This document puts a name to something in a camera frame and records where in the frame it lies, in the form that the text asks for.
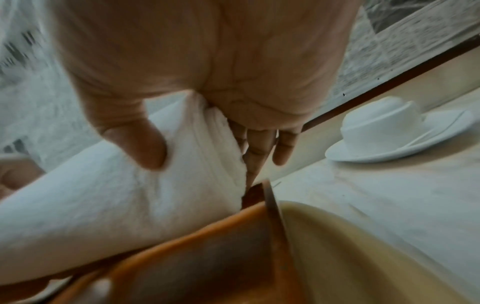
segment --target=table surface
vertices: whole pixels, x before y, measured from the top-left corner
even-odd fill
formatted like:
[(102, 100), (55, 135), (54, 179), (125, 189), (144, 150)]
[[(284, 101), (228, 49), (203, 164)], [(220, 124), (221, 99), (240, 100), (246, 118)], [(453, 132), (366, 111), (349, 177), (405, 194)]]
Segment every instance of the table surface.
[[(480, 89), (434, 111), (446, 109), (469, 109), (480, 122)], [(273, 186), (277, 200), (340, 215), (480, 300), (480, 123), (408, 158), (324, 159)]]

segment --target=cup and saucer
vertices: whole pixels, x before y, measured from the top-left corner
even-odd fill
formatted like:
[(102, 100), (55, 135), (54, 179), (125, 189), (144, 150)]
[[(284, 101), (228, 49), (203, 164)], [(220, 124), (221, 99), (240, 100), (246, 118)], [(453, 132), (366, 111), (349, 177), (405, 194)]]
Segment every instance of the cup and saucer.
[(348, 113), (340, 129), (343, 140), (331, 146), (325, 157), (356, 163), (398, 159), (452, 138), (474, 122), (468, 110), (422, 114), (413, 101), (385, 97)]

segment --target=white towel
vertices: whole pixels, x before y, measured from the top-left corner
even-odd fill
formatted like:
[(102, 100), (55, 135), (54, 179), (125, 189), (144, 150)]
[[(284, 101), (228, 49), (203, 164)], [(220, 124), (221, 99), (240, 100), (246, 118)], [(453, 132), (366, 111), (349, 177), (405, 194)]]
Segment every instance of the white towel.
[(150, 120), (160, 172), (103, 141), (0, 203), (0, 285), (177, 238), (241, 208), (246, 168), (217, 108), (191, 93)]

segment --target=white napkin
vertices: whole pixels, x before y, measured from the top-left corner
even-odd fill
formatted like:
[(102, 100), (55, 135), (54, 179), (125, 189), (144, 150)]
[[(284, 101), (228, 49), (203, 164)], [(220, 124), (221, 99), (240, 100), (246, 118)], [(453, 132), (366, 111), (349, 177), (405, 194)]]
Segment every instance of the white napkin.
[(240, 210), (242, 154), (217, 108), (191, 93), (150, 117), (160, 172), (102, 141), (0, 203), (0, 285), (177, 238)]

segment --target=white cup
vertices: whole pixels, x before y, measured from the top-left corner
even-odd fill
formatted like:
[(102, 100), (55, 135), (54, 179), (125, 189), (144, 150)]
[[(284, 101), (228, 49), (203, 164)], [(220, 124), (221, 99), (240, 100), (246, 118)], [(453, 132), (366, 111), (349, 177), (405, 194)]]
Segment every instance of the white cup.
[(424, 116), (413, 102), (385, 97), (348, 113), (340, 129), (352, 156), (397, 150), (427, 130)]

